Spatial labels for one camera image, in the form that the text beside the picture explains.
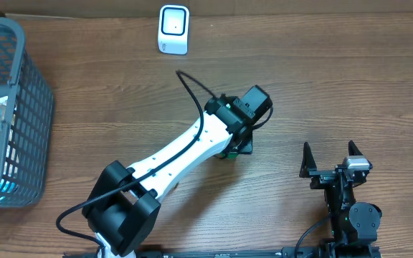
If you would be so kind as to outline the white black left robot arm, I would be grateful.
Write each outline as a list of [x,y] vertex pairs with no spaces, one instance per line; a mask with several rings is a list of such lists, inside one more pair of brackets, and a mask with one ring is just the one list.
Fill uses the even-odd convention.
[[212,156],[251,154],[252,132],[270,111],[272,100],[257,85],[243,97],[213,97],[199,119],[157,153],[129,166],[113,161],[105,167],[89,196],[97,202],[82,210],[100,242],[97,256],[134,257],[169,191]]

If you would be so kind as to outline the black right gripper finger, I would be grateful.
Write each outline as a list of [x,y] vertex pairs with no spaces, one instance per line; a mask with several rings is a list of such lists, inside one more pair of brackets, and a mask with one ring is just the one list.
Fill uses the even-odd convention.
[[303,159],[300,166],[300,178],[311,178],[314,177],[317,171],[317,166],[315,164],[315,159],[313,157],[310,145],[308,142],[304,142],[303,145]]
[[350,156],[362,156],[362,152],[352,140],[348,142],[348,154]]

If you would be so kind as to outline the green lid jar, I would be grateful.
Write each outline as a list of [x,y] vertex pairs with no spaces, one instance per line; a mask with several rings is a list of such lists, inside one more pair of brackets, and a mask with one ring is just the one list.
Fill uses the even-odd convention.
[[230,153],[226,154],[225,158],[226,159],[235,159],[237,156],[238,156],[237,153],[230,152]]

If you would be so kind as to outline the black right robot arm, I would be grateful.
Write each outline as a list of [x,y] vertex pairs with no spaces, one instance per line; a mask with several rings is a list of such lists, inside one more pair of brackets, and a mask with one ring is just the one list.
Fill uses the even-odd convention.
[[319,170],[309,143],[303,146],[299,177],[309,178],[311,189],[324,191],[328,215],[307,229],[294,248],[297,257],[304,238],[326,222],[331,224],[330,239],[320,241],[309,257],[380,257],[378,247],[372,244],[378,238],[382,211],[367,202],[358,202],[353,190],[363,183],[373,168],[372,163],[351,140],[348,155],[332,170]]

